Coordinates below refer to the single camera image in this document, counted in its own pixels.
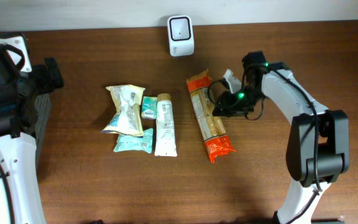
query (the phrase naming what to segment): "small teal packet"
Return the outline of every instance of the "small teal packet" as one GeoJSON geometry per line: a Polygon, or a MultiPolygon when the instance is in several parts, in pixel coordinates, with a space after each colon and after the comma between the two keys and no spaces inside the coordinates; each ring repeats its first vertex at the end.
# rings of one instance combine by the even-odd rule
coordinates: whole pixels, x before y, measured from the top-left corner
{"type": "Polygon", "coordinates": [[[143,97],[141,117],[143,119],[157,118],[157,97],[143,97]]]}
{"type": "Polygon", "coordinates": [[[147,153],[152,153],[153,147],[153,129],[149,128],[144,131],[143,137],[134,137],[128,136],[125,134],[120,134],[117,139],[116,147],[114,152],[122,151],[145,151],[147,153]]]}

